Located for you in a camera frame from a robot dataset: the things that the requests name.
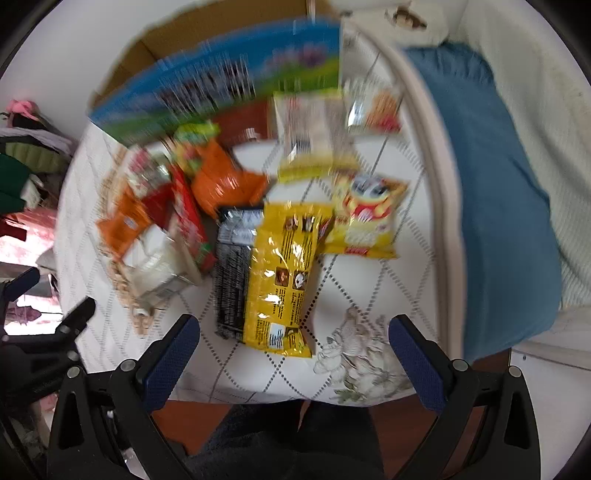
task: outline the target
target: plastic wrapper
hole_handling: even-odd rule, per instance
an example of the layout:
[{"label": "plastic wrapper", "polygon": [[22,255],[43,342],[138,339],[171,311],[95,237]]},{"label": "plastic wrapper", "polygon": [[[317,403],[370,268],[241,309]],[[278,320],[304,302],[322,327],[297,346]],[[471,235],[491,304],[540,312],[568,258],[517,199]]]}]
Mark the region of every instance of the plastic wrapper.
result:
[{"label": "plastic wrapper", "polygon": [[394,217],[407,184],[365,173],[338,174],[332,193],[335,223],[324,253],[394,258]]},{"label": "plastic wrapper", "polygon": [[151,224],[152,220],[144,205],[129,186],[118,199],[113,217],[96,222],[103,242],[117,261],[121,260],[135,239]]},{"label": "plastic wrapper", "polygon": [[217,141],[226,148],[271,138],[269,100],[255,99],[218,112],[212,121],[219,125]]},{"label": "plastic wrapper", "polygon": [[277,135],[283,138],[280,182],[358,170],[358,154],[345,128],[345,102],[338,91],[276,95]]},{"label": "plastic wrapper", "polygon": [[332,219],[329,205],[270,204],[256,230],[243,341],[284,356],[311,357],[300,330],[314,256]]},{"label": "plastic wrapper", "polygon": [[173,200],[173,184],[168,182],[151,191],[141,201],[152,221],[166,230],[173,211]]},{"label": "plastic wrapper", "polygon": [[348,100],[346,125],[351,133],[391,134],[400,132],[398,110],[401,92],[373,80],[355,79],[343,88]]},{"label": "plastic wrapper", "polygon": [[128,166],[127,181],[134,195],[143,199],[146,195],[170,183],[171,154],[162,142],[155,142],[137,149]]},{"label": "plastic wrapper", "polygon": [[126,267],[137,267],[147,257],[156,253],[162,246],[168,233],[157,225],[149,226],[129,247],[121,259]]},{"label": "plastic wrapper", "polygon": [[243,341],[252,247],[262,219],[262,206],[220,210],[213,288],[216,333],[222,338]]},{"label": "plastic wrapper", "polygon": [[199,151],[203,164],[191,189],[199,206],[209,216],[217,218],[217,209],[223,206],[256,205],[261,201],[269,187],[266,175],[237,168],[215,140],[210,140],[207,147]]},{"label": "plastic wrapper", "polygon": [[178,237],[187,245],[187,249],[194,262],[202,273],[210,271],[216,258],[213,256],[211,246],[207,241],[205,229],[201,222],[201,216],[197,211],[195,200],[185,179],[185,175],[178,165],[171,168],[174,180],[174,209],[176,215],[174,224],[170,230],[178,229]]},{"label": "plastic wrapper", "polygon": [[127,268],[129,285],[140,304],[156,306],[188,285],[202,282],[183,241],[166,238],[161,246],[136,267]]},{"label": "plastic wrapper", "polygon": [[174,160],[185,175],[193,178],[199,170],[202,158],[197,146],[205,145],[220,132],[216,124],[186,124],[177,128],[174,133]]}]

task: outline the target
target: brown floor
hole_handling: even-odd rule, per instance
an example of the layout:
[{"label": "brown floor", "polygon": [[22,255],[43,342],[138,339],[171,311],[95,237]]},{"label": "brown floor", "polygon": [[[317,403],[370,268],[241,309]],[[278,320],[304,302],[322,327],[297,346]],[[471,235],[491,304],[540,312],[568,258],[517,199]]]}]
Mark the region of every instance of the brown floor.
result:
[{"label": "brown floor", "polygon": [[[509,356],[509,350],[492,355],[475,363],[474,368],[503,371],[509,364]],[[169,400],[162,410],[154,412],[153,417],[166,438],[182,443],[187,453],[192,454],[201,448],[229,409],[229,405],[223,404]],[[416,395],[370,407],[370,411],[378,431],[386,478],[391,478],[416,450],[435,415],[422,407]],[[465,435],[448,465],[448,472],[461,465],[481,414],[480,409],[473,411]]]}]

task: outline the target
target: yellow chip bag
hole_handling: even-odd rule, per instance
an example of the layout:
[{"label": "yellow chip bag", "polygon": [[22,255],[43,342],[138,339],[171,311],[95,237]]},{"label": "yellow chip bag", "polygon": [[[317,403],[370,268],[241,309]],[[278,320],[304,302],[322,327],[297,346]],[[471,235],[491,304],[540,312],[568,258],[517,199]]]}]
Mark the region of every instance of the yellow chip bag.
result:
[{"label": "yellow chip bag", "polygon": [[323,253],[395,258],[394,215],[406,190],[399,180],[338,174],[332,193],[335,224]]},{"label": "yellow chip bag", "polygon": [[331,219],[330,205],[265,205],[252,250],[245,344],[280,355],[311,358],[300,330],[301,308],[317,246]]}]

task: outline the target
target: blue blanket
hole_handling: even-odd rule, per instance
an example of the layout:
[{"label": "blue blanket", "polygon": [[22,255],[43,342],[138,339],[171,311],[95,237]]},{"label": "blue blanket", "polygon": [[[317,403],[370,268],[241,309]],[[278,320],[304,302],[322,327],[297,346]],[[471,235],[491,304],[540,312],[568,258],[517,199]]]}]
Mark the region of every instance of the blue blanket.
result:
[{"label": "blue blanket", "polygon": [[548,329],[561,277],[550,201],[538,184],[487,62],[463,44],[409,48],[445,122],[462,184],[465,358]]}]

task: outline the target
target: bolt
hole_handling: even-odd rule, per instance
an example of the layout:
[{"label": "bolt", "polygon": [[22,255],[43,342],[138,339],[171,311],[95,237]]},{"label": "bolt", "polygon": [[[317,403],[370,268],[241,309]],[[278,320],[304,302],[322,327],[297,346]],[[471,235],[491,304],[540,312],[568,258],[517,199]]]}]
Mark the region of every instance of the bolt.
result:
[{"label": "bolt", "polygon": [[80,360],[80,355],[78,355],[78,353],[76,353],[74,350],[70,350],[68,353],[66,353],[66,355],[73,362]]},{"label": "bolt", "polygon": [[511,365],[509,367],[509,375],[515,378],[519,378],[521,376],[521,370],[519,369],[519,367]]},{"label": "bolt", "polygon": [[464,361],[460,358],[454,360],[452,362],[452,366],[455,370],[457,370],[459,372],[465,372],[466,370],[468,370],[468,364],[466,363],[466,361]]},{"label": "bolt", "polygon": [[67,375],[68,375],[68,378],[76,378],[79,373],[80,373],[79,367],[71,367],[70,369],[68,369]]},{"label": "bolt", "polygon": [[124,372],[131,372],[135,368],[135,360],[123,360],[119,367]]}]

